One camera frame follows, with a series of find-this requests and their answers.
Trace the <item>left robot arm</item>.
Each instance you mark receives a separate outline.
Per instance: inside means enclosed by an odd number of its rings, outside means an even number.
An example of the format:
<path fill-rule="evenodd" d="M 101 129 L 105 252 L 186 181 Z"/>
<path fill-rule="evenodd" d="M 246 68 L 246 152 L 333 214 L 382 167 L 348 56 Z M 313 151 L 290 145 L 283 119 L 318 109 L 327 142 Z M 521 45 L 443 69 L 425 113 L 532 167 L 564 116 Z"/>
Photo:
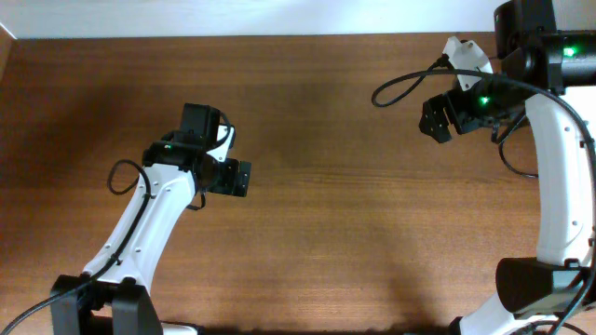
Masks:
<path fill-rule="evenodd" d="M 183 107 L 179 128 L 153 142 L 137 165 L 132 197 L 113 232 L 79 276 L 62 275 L 50 305 L 56 334 L 198 334 L 159 319 L 150 291 L 156 267 L 183 212 L 208 193 L 246 196 L 251 164 L 228 157 L 236 130 L 220 110 Z"/>

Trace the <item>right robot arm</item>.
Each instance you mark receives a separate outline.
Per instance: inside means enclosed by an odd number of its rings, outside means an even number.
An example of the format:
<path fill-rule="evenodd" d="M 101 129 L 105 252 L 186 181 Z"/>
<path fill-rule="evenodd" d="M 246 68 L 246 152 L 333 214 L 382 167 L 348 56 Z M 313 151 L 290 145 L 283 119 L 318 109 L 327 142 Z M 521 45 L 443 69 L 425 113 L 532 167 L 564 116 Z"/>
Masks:
<path fill-rule="evenodd" d="M 481 127 L 502 143 L 528 124 L 538 164 L 536 254 L 497 265 L 495 294 L 457 317 L 452 334 L 553 334 L 595 306 L 595 34 L 561 31 L 550 1 L 508 1 L 494 12 L 501 71 L 471 41 L 442 52 L 453 89 L 427 100 L 420 130 L 435 141 Z"/>

